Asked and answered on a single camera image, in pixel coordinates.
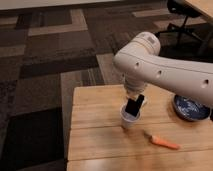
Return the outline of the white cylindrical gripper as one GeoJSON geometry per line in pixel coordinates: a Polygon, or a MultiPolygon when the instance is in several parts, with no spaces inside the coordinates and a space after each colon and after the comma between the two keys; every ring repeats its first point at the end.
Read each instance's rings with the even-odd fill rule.
{"type": "Polygon", "coordinates": [[[137,99],[140,94],[146,89],[147,83],[138,81],[136,78],[125,76],[124,88],[128,98],[137,99]]]}

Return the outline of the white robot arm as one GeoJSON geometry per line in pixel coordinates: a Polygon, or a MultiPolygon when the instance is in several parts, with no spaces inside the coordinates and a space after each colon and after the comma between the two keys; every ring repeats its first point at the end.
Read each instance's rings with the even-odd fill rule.
{"type": "Polygon", "coordinates": [[[161,57],[160,48],[153,33],[141,32],[116,53],[126,90],[141,92],[149,83],[213,108],[213,64],[161,57]]]}

